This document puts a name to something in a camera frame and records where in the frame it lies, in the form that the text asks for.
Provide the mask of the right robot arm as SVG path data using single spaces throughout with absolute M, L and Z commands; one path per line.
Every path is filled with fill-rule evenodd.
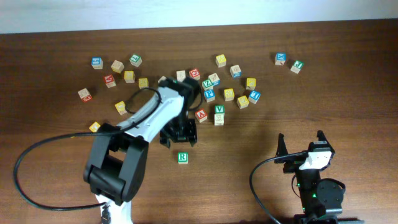
M 342 203 L 346 186 L 339 180 L 320 177 L 320 172 L 331 165 L 335 150 L 322 130 L 317 131 L 317 138 L 308 145 L 307 150 L 290 154 L 285 145 L 284 135 L 280 133 L 275 156 L 260 162 L 249 175 L 249 187 L 254 199 L 274 223 L 280 222 L 261 202 L 252 182 L 258 168 L 273 161 L 283 164 L 283 173 L 293 174 L 292 181 L 297 182 L 296 196 L 300 198 L 303 213 L 294 215 L 294 223 L 364 223 L 364 220 L 357 218 L 338 218 L 338 215 L 343 213 Z

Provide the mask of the green R block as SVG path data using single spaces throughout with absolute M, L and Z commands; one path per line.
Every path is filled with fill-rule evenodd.
M 187 152 L 179 152 L 177 154 L 177 162 L 178 162 L 178 164 L 188 164 L 188 153 Z

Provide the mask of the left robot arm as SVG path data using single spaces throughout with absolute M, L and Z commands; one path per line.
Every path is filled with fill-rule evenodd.
M 130 118 L 100 127 L 83 179 L 100 204 L 102 223 L 132 223 L 131 201 L 144 180 L 149 144 L 156 136 L 165 147 L 197 143 L 195 120 L 188 118 L 188 111 L 200 95 L 198 81 L 166 78 Z

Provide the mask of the yellow S block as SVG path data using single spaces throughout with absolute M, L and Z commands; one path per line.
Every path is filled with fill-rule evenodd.
M 248 100 L 247 96 L 243 95 L 243 96 L 240 96 L 239 98 L 237 98 L 237 105 L 238 105 L 239 109 L 247 108 L 249 105 L 249 100 Z
M 224 89 L 224 100 L 233 101 L 234 100 L 234 90 L 232 88 Z

